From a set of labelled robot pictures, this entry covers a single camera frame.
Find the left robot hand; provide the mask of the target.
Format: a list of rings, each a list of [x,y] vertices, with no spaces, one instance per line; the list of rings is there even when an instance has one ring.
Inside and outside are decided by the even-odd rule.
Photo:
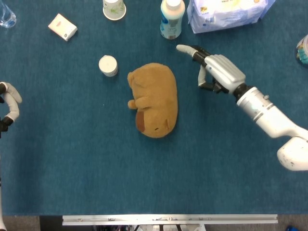
[[[22,103],[22,97],[18,90],[8,82],[0,83],[0,94],[4,97],[0,97],[0,103],[7,103],[9,107],[9,113],[0,120],[0,131],[6,132],[20,115],[18,104]]]

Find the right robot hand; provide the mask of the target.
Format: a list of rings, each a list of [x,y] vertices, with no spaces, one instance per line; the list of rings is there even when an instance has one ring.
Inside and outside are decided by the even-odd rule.
[[[198,87],[215,93],[240,95],[249,87],[245,74],[223,55],[210,54],[200,46],[178,44],[176,49],[200,64]]]

